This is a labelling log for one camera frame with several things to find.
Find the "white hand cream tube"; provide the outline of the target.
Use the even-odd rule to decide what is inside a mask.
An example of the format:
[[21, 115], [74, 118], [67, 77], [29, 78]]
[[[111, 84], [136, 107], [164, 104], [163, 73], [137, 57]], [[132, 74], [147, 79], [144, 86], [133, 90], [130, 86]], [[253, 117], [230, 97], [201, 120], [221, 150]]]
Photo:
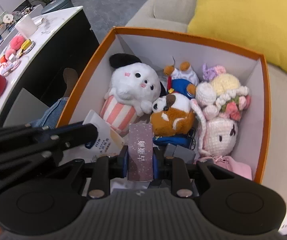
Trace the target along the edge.
[[104, 121], [94, 110], [90, 110], [83, 124], [93, 124], [97, 137], [87, 142], [83, 151], [86, 163], [94, 163], [102, 155], [115, 156], [124, 146], [124, 139]]

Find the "purple illustrated book box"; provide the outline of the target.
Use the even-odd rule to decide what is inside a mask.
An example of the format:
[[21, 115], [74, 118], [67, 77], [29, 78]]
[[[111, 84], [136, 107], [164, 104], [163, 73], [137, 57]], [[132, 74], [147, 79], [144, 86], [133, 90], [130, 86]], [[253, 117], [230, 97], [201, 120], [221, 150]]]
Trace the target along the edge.
[[151, 124], [130, 124], [128, 180], [153, 180], [153, 133]]

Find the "pink cover notebook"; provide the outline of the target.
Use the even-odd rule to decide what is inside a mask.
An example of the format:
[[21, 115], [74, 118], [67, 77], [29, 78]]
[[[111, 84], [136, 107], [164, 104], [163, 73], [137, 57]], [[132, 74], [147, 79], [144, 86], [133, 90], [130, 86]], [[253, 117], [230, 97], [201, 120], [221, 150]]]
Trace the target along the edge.
[[235, 161], [231, 156], [207, 156], [197, 159], [199, 162], [210, 162], [230, 172], [252, 180], [252, 170], [249, 165]]

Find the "white plush in striped cup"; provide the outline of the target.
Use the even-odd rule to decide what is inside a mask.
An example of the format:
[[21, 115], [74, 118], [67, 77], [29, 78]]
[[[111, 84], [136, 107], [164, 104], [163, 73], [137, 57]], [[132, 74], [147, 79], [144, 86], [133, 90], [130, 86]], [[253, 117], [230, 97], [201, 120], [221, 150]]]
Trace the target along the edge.
[[134, 55], [113, 54], [109, 64], [114, 71], [99, 116], [123, 137], [166, 91], [157, 72]]

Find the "brown white plush dog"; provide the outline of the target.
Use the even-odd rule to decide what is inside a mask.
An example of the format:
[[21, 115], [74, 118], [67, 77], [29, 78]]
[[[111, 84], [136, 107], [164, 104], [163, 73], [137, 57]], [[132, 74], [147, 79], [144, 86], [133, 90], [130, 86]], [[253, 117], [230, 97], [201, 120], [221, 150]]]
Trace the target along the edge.
[[180, 93], [167, 94], [154, 101], [150, 123], [157, 137], [188, 134], [195, 121], [190, 100]]

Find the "white marble coffee table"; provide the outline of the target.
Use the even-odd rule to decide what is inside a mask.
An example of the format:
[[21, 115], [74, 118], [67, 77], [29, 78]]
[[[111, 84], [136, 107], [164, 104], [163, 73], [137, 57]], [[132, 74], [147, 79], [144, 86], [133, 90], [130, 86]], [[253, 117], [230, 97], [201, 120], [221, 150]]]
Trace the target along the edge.
[[0, 127], [39, 119], [64, 95], [64, 69], [82, 74], [99, 46], [81, 6], [40, 15], [33, 21], [39, 25], [30, 46], [10, 56], [16, 68], [6, 75], [0, 96]]

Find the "pink crochet bunny doll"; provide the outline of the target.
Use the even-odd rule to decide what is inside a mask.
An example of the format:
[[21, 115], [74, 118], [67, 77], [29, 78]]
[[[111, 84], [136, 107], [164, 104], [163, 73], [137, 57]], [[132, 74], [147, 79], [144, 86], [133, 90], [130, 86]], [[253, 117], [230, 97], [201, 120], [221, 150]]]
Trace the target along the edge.
[[250, 105], [250, 90], [224, 66], [203, 64], [202, 72], [203, 81], [190, 100], [199, 122], [198, 152], [202, 157], [225, 156], [235, 147], [242, 112]]

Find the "yellow toy on coaster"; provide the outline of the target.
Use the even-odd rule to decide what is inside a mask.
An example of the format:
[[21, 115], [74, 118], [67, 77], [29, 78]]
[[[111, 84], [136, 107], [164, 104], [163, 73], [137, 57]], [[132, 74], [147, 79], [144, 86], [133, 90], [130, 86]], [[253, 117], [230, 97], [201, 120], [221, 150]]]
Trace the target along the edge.
[[34, 41], [32, 41], [32, 40], [26, 40], [23, 44], [22, 44], [22, 46], [21, 46], [21, 48], [17, 51], [17, 53], [16, 53], [16, 57], [17, 58], [20, 58], [20, 57], [22, 57], [23, 55], [26, 55], [27, 53], [29, 53], [33, 48], [34, 48], [34, 46], [35, 46], [35, 42]]

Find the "blue duck plush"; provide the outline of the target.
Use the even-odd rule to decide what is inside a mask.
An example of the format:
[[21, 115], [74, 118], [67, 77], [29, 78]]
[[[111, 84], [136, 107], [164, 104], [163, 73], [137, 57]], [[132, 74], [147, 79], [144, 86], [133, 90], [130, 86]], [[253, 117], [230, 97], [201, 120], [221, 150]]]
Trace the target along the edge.
[[180, 93], [188, 99], [196, 96], [199, 78], [188, 61], [182, 62], [179, 69], [175, 66], [166, 66], [163, 70], [167, 76], [167, 92]]

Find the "pink fluffy ball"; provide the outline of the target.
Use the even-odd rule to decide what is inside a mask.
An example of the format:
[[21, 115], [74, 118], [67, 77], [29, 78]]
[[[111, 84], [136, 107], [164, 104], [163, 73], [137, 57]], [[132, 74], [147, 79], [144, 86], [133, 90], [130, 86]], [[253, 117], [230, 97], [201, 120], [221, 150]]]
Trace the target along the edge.
[[14, 50], [19, 50], [22, 46], [22, 44], [26, 41], [26, 38], [24, 38], [22, 35], [16, 35], [14, 36], [10, 41], [10, 47]]

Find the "orange storage box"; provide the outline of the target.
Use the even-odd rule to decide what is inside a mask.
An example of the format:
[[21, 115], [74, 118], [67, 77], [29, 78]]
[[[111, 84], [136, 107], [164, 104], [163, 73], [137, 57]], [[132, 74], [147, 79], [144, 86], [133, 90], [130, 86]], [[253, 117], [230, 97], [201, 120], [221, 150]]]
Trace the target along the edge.
[[90, 110], [101, 110], [112, 75], [109, 57], [116, 53], [133, 54], [156, 70], [171, 61], [188, 61], [198, 75], [203, 73], [203, 64], [225, 66], [227, 72], [250, 89], [252, 97], [250, 108], [242, 116], [232, 155], [252, 168], [255, 182], [263, 180], [271, 129], [271, 91], [262, 54], [227, 42], [174, 31], [115, 27], [89, 59], [58, 126], [82, 121]]

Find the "white paper roll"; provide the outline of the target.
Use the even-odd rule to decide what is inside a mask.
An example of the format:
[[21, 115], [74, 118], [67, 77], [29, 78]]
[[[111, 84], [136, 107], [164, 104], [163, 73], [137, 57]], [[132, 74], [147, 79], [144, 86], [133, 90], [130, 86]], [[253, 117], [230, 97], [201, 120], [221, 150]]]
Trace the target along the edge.
[[20, 35], [28, 39], [38, 30], [38, 26], [33, 22], [30, 15], [25, 15], [16, 23], [15, 29]]

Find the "grey round trash bin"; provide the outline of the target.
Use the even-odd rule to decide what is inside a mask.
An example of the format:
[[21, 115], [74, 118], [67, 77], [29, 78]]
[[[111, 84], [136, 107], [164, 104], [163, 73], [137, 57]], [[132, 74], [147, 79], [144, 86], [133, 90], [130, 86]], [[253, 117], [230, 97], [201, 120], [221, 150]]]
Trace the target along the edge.
[[54, 12], [57, 10], [67, 9], [73, 7], [71, 0], [53, 0], [48, 3], [41, 11], [41, 14], [47, 14], [49, 12]]

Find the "beige fabric sofa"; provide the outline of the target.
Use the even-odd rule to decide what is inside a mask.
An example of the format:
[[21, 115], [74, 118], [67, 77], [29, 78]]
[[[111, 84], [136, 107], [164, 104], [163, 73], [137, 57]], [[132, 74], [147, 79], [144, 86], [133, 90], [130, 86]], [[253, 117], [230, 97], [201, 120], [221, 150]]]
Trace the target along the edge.
[[[128, 21], [130, 27], [186, 32], [196, 0], [147, 0]], [[279, 193], [287, 205], [287, 73], [269, 64], [271, 135], [262, 183]], [[287, 235], [287, 212], [281, 233]]]

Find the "yellow cushion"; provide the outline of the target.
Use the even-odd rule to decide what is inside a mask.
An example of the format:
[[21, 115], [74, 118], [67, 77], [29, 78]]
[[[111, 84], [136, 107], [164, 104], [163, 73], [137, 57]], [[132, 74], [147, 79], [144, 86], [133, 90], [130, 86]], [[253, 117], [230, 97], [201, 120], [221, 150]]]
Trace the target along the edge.
[[188, 33], [260, 52], [287, 72], [287, 0], [197, 0]]

